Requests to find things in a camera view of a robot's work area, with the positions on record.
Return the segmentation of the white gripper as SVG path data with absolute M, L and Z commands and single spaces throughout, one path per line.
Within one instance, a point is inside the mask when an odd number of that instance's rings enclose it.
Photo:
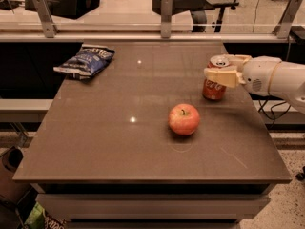
M 225 68 L 206 68 L 206 79 L 229 88 L 244 84 L 250 94 L 260 96 L 269 94 L 271 76 L 275 67 L 282 62 L 277 57 L 252 58 L 244 54 L 224 54 L 224 58 L 228 60 L 229 65 Z

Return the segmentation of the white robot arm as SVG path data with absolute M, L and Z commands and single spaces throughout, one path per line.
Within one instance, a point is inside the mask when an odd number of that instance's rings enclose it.
M 277 57 L 222 54 L 210 59 L 207 80 L 225 87 L 241 85 L 248 93 L 274 96 L 305 113 L 305 66 Z

